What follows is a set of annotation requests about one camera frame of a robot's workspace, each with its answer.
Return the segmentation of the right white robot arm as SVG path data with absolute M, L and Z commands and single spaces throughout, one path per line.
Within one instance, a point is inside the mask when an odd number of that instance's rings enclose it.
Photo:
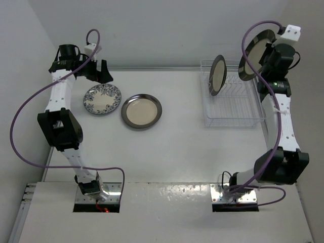
M 295 48 L 289 44 L 266 45 L 256 76 L 266 115 L 268 150 L 252 169 L 231 176 L 230 193 L 244 193 L 263 185 L 293 185 L 309 164 L 309 154 L 301 151 L 291 118 L 292 92 L 286 75 L 295 54 Z

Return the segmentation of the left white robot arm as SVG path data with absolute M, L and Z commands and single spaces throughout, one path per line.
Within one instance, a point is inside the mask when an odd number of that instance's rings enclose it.
M 49 102 L 37 121 L 48 142 L 61 152 L 75 172 L 75 181 L 81 193 L 96 202 L 109 197 L 109 189 L 102 182 L 97 169 L 89 169 L 82 150 L 83 131 L 71 112 L 72 88 L 78 76 L 99 82 L 96 60 L 98 44 L 87 44 L 84 57 L 77 46 L 60 45 L 49 69 L 53 86 Z

